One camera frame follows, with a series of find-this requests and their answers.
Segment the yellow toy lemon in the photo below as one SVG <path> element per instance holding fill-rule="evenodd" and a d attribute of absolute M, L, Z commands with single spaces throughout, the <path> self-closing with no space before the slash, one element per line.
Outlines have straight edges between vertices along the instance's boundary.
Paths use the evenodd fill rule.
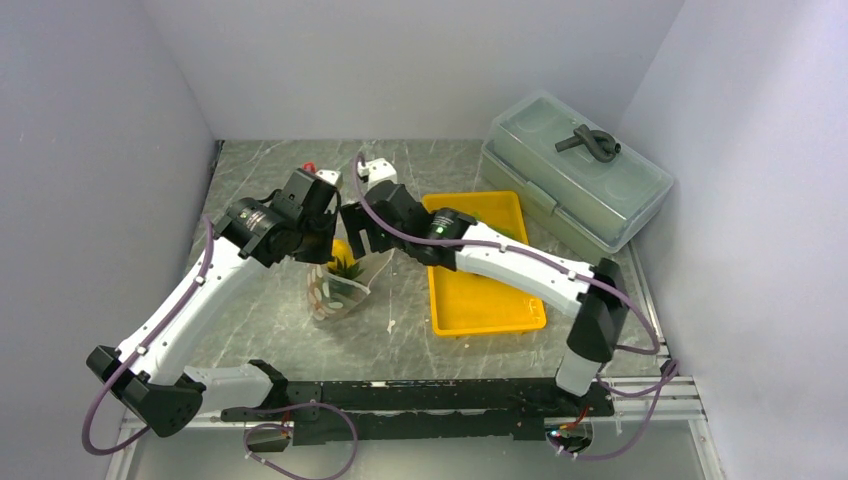
<path fill-rule="evenodd" d="M 335 238 L 332 244 L 333 262 L 336 264 L 352 265 L 355 258 L 346 240 Z"/>

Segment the orange toy pineapple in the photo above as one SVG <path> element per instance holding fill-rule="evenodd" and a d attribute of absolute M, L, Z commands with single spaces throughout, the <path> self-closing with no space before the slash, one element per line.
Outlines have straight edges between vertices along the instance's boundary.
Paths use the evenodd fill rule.
<path fill-rule="evenodd" d="M 326 264 L 327 271 L 337 277 L 354 281 L 363 273 L 358 261 L 348 261 L 345 258 L 335 257 Z"/>

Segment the clear zip top bag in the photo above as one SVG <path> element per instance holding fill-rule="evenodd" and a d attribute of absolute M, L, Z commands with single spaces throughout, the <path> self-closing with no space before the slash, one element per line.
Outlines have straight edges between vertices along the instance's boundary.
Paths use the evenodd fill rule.
<path fill-rule="evenodd" d="M 367 255 L 358 261 L 363 273 L 351 281 L 327 271 L 326 264 L 312 266 L 306 274 L 306 302 L 312 320 L 329 322 L 347 316 L 370 294 L 377 276 L 389 265 L 393 252 Z"/>

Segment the yellow plastic tray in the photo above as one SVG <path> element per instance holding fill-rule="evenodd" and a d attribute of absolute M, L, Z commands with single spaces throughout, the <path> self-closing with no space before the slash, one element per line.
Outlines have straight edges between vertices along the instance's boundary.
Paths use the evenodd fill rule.
<path fill-rule="evenodd" d="M 441 193 L 422 197 L 434 212 L 453 208 L 489 227 L 511 229 L 528 242 L 519 198 L 511 191 Z M 501 282 L 443 267 L 427 269 L 432 328 L 441 337 L 524 334 L 547 324 L 542 300 Z"/>

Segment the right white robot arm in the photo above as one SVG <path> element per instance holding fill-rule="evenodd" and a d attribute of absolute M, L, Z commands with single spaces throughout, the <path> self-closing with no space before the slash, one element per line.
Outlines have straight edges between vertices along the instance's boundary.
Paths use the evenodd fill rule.
<path fill-rule="evenodd" d="M 619 266 L 592 265 L 535 249 L 453 208 L 427 210 L 402 184 L 382 181 L 341 209 L 355 257 L 397 249 L 429 267 L 489 278 L 541 299 L 574 323 L 554 375 L 551 401 L 574 415 L 618 348 L 628 297 Z"/>

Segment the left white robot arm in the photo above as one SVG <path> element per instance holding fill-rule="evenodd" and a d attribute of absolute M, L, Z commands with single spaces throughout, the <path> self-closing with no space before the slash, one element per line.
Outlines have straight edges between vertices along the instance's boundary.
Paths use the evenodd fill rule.
<path fill-rule="evenodd" d="M 156 312 L 118 346 L 97 346 L 89 354 L 86 365 L 104 384 L 95 400 L 112 395 L 160 437 L 210 411 L 234 409 L 239 419 L 279 417 L 290 402 L 289 382 L 268 363 L 204 369 L 189 361 L 245 284 L 286 257 L 328 260 L 335 219 L 326 207 L 310 212 L 283 198 L 231 205 L 216 224 L 207 224 L 200 259 Z"/>

